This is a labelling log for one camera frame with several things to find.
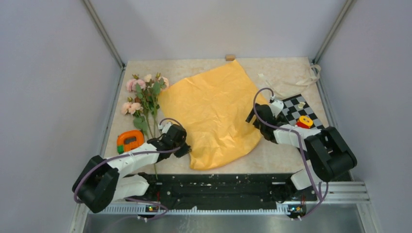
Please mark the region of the orange yellow wrapping paper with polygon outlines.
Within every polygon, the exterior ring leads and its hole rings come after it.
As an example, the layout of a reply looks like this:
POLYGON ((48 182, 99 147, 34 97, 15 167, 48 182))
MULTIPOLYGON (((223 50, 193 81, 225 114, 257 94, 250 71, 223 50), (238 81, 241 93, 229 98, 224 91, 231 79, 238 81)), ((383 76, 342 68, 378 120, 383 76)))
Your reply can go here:
POLYGON ((267 100, 237 61, 178 81, 158 102, 164 116, 187 131, 191 169, 225 166, 250 153, 262 138, 246 118, 254 103, 267 100))

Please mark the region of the pink brown rose stem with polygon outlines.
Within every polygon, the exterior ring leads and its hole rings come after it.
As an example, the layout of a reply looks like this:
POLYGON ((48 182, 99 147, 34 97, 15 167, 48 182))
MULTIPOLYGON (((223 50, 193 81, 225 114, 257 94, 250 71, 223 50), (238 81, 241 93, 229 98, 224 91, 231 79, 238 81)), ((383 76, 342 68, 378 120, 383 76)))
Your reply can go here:
POLYGON ((120 113, 124 116, 131 115, 134 127, 142 131, 146 139, 156 137, 155 126, 149 120, 150 116, 153 117, 154 115, 152 114, 150 102, 145 97, 128 97, 127 101, 121 106, 120 113))

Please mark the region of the pink cream rose stem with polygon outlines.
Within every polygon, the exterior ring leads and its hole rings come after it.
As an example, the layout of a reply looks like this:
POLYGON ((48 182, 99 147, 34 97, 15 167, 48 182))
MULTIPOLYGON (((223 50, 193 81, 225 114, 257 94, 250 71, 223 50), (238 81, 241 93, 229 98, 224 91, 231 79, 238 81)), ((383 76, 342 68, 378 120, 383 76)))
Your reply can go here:
POLYGON ((169 80, 165 78, 160 72, 154 76, 151 74, 145 75, 142 80, 145 83, 145 87, 142 90, 143 94, 143 112, 148 123, 149 134, 152 137, 156 136, 157 130, 157 116, 160 109, 158 103, 158 97, 162 91, 165 91, 169 87, 169 80))

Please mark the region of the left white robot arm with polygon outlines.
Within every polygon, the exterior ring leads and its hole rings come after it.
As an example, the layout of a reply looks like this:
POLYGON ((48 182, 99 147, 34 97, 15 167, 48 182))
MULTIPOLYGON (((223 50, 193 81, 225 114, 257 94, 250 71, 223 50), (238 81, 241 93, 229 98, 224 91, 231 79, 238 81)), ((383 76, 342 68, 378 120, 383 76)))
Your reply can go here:
POLYGON ((190 150, 186 137, 187 131, 180 124, 169 122, 163 126, 160 137, 136 149, 106 159, 99 155, 92 157, 73 184, 75 202, 99 213, 120 199, 133 196, 146 201, 153 199, 155 186, 132 172, 168 159, 172 154, 177 158, 186 155, 190 150))

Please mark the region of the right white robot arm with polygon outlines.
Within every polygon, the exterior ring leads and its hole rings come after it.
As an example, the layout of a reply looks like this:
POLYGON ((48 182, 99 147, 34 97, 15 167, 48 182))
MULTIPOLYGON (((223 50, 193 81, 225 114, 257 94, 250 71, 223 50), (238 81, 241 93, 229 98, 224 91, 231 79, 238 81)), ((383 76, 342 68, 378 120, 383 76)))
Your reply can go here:
POLYGON ((285 194, 289 199, 298 200, 314 183, 329 182, 357 165, 355 155, 336 128, 305 129, 279 121, 275 114, 272 105, 256 103, 246 122, 252 122, 266 140, 301 152, 305 168, 287 179, 285 194))

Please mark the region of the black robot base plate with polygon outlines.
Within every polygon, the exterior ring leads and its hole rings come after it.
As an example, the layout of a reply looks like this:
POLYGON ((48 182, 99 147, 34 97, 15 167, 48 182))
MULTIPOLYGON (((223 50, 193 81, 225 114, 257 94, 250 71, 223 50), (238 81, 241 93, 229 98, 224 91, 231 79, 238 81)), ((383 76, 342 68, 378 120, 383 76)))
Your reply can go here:
POLYGON ((285 188, 289 173, 147 174, 150 184, 139 200, 158 201, 169 210, 271 210, 285 201, 317 201, 312 187, 285 188))

